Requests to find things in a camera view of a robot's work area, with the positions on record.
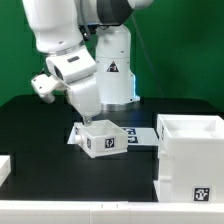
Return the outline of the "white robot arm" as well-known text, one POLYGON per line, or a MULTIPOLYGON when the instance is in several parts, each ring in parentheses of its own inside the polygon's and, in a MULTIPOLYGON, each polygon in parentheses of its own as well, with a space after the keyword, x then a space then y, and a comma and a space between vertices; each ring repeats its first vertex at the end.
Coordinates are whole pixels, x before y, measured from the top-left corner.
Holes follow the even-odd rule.
POLYGON ((53 102, 55 91, 89 125, 107 107, 138 99, 130 70, 131 34, 124 22, 154 0, 22 0, 46 69, 31 80, 53 102))

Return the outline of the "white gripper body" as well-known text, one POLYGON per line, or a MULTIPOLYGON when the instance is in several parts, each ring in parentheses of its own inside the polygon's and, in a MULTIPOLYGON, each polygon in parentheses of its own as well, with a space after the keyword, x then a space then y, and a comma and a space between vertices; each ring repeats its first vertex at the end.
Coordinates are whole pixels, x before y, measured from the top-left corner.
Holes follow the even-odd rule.
POLYGON ((91 118, 101 112, 101 99, 94 75, 67 82, 68 102, 85 118, 91 118))

